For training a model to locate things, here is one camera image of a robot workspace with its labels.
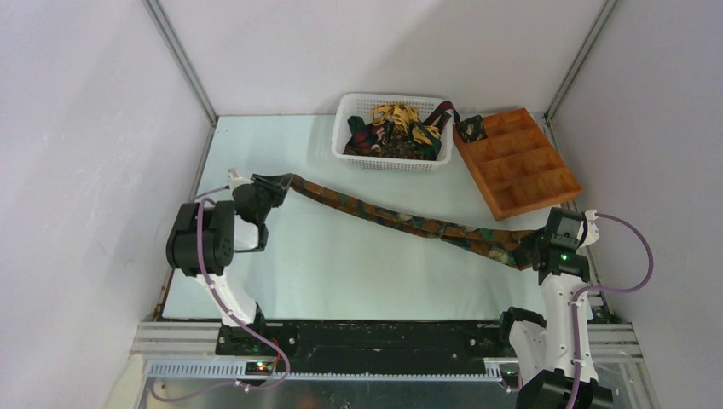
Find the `dark floral patterned tie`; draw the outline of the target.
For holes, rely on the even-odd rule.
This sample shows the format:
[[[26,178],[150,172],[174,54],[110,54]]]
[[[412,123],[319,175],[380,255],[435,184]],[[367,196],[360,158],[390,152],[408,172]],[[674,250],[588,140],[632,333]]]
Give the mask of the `dark floral patterned tie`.
[[[531,230],[475,228],[390,210],[315,184],[296,174],[292,175],[291,188],[319,204],[383,227],[439,240],[516,270],[531,267],[522,249],[523,238],[531,235]]]

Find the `orange compartment tray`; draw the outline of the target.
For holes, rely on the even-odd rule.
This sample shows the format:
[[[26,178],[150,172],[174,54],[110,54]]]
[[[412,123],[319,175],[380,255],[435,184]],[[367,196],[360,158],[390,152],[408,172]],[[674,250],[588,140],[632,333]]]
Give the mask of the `orange compartment tray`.
[[[488,138],[454,144],[497,221],[577,198],[581,184],[525,108],[483,116]]]

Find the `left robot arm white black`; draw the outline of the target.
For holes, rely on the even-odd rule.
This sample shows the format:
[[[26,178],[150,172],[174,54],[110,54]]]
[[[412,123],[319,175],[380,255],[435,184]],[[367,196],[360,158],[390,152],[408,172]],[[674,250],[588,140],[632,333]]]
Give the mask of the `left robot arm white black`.
[[[241,326],[236,342],[248,354],[266,350],[269,331],[254,323],[260,307],[247,291],[231,288],[225,269],[236,255],[265,250],[267,218],[291,184],[291,174],[244,177],[232,169],[224,186],[181,205],[166,243],[171,268],[204,288],[224,325]]]

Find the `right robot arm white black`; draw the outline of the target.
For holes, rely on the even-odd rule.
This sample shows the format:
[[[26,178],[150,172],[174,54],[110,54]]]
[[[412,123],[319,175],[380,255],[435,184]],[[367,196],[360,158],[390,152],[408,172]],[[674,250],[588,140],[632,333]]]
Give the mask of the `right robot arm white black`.
[[[611,408],[613,395],[600,385],[587,332],[588,259],[578,249],[599,239],[596,210],[575,213],[553,207],[544,227],[521,238],[517,256],[538,274],[545,313],[509,308],[495,342],[518,358],[517,408]]]

